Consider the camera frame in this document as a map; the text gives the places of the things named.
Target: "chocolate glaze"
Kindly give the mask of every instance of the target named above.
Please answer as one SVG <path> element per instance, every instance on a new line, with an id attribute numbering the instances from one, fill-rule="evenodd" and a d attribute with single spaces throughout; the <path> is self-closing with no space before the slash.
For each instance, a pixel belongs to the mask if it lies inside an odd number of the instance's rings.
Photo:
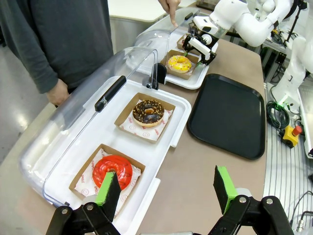
<path id="1" fill-rule="evenodd" d="M 142 123 L 154 123 L 163 118 L 164 107 L 156 100 L 144 100 L 133 108 L 134 118 Z"/>

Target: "red frosted donut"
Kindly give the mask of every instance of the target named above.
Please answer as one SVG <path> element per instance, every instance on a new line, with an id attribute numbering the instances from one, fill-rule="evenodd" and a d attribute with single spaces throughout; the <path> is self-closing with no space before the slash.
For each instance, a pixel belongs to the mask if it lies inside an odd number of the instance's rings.
<path id="1" fill-rule="evenodd" d="M 131 182 L 133 169 L 131 163 L 121 156 L 110 155 L 103 157 L 94 166 L 92 179 L 100 188 L 107 172 L 116 172 L 121 190 L 126 188 Z"/>

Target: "person's hand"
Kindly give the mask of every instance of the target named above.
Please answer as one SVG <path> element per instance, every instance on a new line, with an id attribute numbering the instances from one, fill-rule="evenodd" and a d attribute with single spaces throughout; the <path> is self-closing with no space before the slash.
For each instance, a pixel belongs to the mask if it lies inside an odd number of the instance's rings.
<path id="1" fill-rule="evenodd" d="M 172 24 L 177 27 L 177 23 L 175 21 L 175 12 L 180 4 L 181 0 L 158 0 L 158 2 L 162 5 L 164 11 L 166 13 L 170 14 L 171 22 Z"/>
<path id="2" fill-rule="evenodd" d="M 50 103 L 54 105 L 61 105 L 69 96 L 67 91 L 67 84 L 61 79 L 58 80 L 57 85 L 46 93 Z"/>

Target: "brown tabletop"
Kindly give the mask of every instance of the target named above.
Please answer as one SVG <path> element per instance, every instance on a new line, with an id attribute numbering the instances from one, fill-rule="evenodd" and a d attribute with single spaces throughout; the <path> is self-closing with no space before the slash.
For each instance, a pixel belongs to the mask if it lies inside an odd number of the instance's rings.
<path id="1" fill-rule="evenodd" d="M 219 73 L 257 90 L 264 97 L 259 55 L 224 40 L 209 73 Z M 198 91 L 167 84 L 161 89 L 189 100 L 193 105 Z M 45 234 L 55 208 L 39 196 L 22 178 L 18 156 L 44 121 L 54 111 L 48 105 L 24 132 L 0 166 L 0 235 Z M 221 216 L 214 192 L 215 165 L 228 168 L 236 187 L 248 188 L 261 199 L 266 154 L 249 161 L 194 139 L 185 129 L 177 148 L 170 148 L 158 172 L 161 180 L 138 233 L 194 231 L 207 234 Z M 239 234 L 254 234 L 242 229 Z"/>

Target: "donut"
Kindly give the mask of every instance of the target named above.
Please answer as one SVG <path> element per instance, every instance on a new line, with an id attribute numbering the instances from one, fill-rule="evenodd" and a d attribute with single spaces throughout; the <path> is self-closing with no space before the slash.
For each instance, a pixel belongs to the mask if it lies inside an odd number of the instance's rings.
<path id="1" fill-rule="evenodd" d="M 168 60 L 168 67 L 175 72 L 186 73 L 191 69 L 191 66 L 190 60 L 182 55 L 174 55 Z"/>
<path id="2" fill-rule="evenodd" d="M 135 121 L 145 127 L 153 127 L 160 124 L 164 116 L 164 107 L 156 100 L 144 100 L 133 109 Z"/>
<path id="3" fill-rule="evenodd" d="M 116 172 L 117 179 L 121 190 L 126 188 L 131 182 L 133 176 L 133 168 L 131 163 L 118 155 L 109 155 L 103 157 L 94 166 L 92 179 L 98 188 L 101 187 L 107 172 Z"/>

